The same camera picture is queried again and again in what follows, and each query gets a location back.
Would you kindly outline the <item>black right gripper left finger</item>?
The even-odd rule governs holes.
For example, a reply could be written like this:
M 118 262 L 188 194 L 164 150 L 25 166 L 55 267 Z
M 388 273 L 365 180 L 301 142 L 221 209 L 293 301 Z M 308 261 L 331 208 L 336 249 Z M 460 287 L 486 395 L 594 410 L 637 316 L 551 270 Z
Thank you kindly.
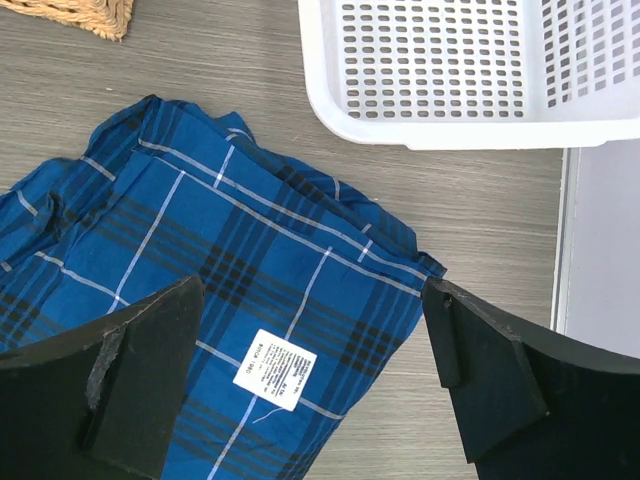
M 160 478 L 203 305 L 193 275 L 2 354 L 2 478 Z

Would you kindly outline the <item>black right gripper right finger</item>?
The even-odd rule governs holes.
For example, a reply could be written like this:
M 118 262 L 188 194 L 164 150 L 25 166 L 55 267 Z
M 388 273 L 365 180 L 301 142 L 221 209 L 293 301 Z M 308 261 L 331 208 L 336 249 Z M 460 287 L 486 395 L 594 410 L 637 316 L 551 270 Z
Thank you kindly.
M 638 359 L 447 280 L 429 279 L 421 299 L 439 380 L 479 478 L 638 478 Z

